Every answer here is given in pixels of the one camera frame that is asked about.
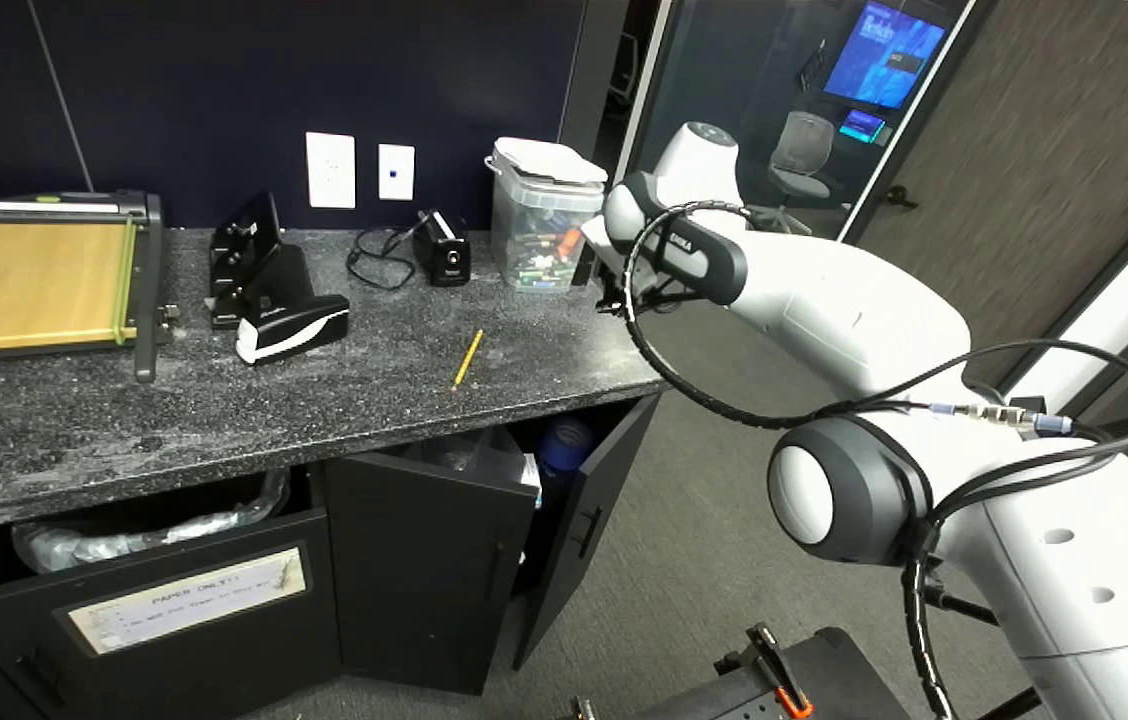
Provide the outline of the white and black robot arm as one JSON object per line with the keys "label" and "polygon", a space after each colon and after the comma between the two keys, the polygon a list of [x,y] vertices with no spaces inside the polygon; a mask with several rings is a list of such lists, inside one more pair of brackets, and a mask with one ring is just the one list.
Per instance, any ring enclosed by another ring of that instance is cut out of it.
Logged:
{"label": "white and black robot arm", "polygon": [[799,354],[836,398],[779,416],[775,523],[812,556],[890,565],[926,706],[957,712],[923,612],[963,571],[1054,720],[1128,720],[1128,427],[1078,431],[963,379],[967,321],[841,238],[764,230],[741,144],[687,118],[598,203],[621,309],[710,301]]}

